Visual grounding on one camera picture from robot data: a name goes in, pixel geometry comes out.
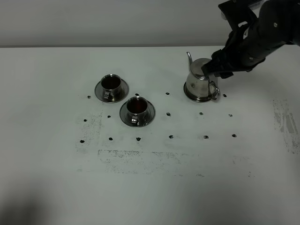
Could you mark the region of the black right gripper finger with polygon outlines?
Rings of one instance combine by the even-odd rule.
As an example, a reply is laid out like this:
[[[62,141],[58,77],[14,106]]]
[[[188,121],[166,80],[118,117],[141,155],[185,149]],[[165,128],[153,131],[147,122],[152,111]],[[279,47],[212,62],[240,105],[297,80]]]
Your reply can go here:
[[[220,76],[222,71],[221,65],[217,60],[210,60],[201,67],[204,76]]]

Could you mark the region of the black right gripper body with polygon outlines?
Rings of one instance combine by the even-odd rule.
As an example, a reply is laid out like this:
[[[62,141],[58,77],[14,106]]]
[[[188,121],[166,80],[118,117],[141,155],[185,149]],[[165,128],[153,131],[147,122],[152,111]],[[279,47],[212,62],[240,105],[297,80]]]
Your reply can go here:
[[[225,47],[212,54],[212,60],[221,65],[220,76],[226,79],[234,72],[251,71],[266,57],[285,45],[278,29],[274,25],[265,25],[259,21],[232,31]]]

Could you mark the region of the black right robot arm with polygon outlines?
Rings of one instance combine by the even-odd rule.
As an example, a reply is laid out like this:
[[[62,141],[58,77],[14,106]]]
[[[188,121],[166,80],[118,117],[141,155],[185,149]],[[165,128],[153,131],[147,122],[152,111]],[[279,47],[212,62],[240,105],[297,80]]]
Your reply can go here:
[[[278,48],[300,44],[298,0],[228,0],[218,7],[232,31],[224,48],[202,66],[205,77],[249,72]]]

